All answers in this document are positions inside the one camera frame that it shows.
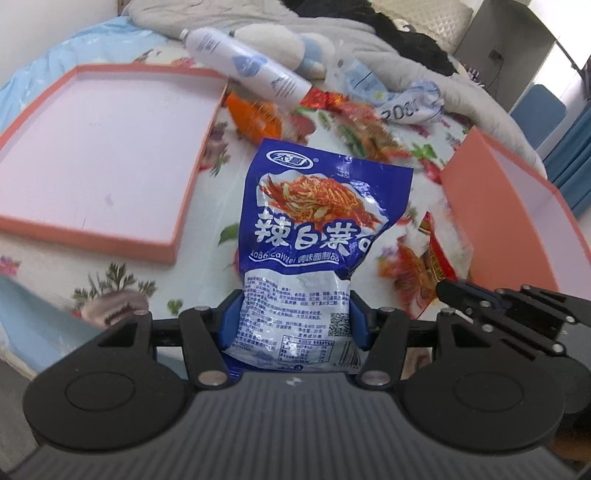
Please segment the brand logo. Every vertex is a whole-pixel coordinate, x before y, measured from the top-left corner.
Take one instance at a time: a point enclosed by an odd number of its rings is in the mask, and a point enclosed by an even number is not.
[[[254,77],[259,73],[261,67],[269,60],[262,55],[254,55],[252,57],[236,55],[232,57],[232,61],[236,67],[238,75],[241,77]]]
[[[314,166],[312,159],[289,150],[273,150],[267,153],[267,158],[278,165],[299,170],[307,170]]]

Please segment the qr code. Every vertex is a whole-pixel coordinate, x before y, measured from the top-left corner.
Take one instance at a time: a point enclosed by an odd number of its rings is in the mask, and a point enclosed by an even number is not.
[[[329,337],[350,337],[351,326],[349,325],[348,313],[331,313]]]

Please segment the stuffed toy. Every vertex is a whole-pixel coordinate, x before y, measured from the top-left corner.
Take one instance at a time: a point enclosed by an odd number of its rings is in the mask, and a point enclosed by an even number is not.
[[[335,54],[335,46],[325,36],[296,34],[282,25],[247,25],[233,36],[308,80],[324,79],[326,64]]]

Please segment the white aerosol can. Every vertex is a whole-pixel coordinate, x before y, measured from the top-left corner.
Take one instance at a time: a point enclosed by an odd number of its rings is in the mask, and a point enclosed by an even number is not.
[[[262,53],[214,28],[184,31],[187,52],[265,100],[288,110],[297,107],[312,84]]]

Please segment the blue snack bag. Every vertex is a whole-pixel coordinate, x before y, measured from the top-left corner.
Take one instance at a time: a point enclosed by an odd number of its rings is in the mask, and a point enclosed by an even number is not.
[[[239,230],[244,301],[225,353],[258,368],[355,372],[350,276],[405,212],[413,171],[265,139]]]

